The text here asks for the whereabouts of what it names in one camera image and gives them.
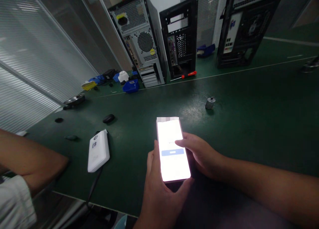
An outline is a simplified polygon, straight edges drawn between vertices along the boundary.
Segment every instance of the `white power bank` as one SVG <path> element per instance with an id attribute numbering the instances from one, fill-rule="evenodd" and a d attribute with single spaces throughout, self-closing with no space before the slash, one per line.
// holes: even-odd
<path id="1" fill-rule="evenodd" d="M 87 171 L 93 173 L 110 159 L 106 129 L 90 139 Z"/>

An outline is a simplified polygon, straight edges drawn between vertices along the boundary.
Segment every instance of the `black computer case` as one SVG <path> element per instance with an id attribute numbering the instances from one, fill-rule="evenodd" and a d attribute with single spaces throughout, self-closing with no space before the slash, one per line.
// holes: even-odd
<path id="1" fill-rule="evenodd" d="M 217 67 L 249 65 L 280 0 L 227 0 Z"/>
<path id="2" fill-rule="evenodd" d="M 151 1 L 124 0 L 108 11 L 144 87 L 165 84 L 165 49 L 158 12 Z"/>
<path id="3" fill-rule="evenodd" d="M 197 0 L 186 0 L 159 13 L 172 79 L 195 71 L 197 5 Z"/>

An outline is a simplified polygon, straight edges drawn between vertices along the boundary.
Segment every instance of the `glowing phone screen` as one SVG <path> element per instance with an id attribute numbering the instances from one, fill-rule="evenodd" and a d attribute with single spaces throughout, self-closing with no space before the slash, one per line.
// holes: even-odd
<path id="1" fill-rule="evenodd" d="M 164 182 L 190 178 L 185 148 L 175 144 L 183 139 L 179 119 L 157 122 L 160 168 Z"/>

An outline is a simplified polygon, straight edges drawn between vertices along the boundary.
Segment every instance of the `screwdriver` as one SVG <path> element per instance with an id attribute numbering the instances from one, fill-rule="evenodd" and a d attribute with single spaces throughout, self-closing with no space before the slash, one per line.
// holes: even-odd
<path id="1" fill-rule="evenodd" d="M 189 73 L 187 76 L 192 76 L 192 75 L 196 75 L 196 74 L 197 74 L 197 71 L 193 71 L 193 72 Z M 176 79 L 173 79 L 173 80 L 178 80 L 178 79 L 180 79 L 180 78 L 184 79 L 184 78 L 185 78 L 185 75 L 182 75 L 181 77 L 176 78 Z"/>

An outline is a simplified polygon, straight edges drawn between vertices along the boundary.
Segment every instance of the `white sleeve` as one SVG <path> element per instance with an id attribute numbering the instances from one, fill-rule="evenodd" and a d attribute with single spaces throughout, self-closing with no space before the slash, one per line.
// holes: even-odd
<path id="1" fill-rule="evenodd" d="M 27 183 L 17 175 L 0 184 L 0 228 L 29 228 L 37 221 Z"/>

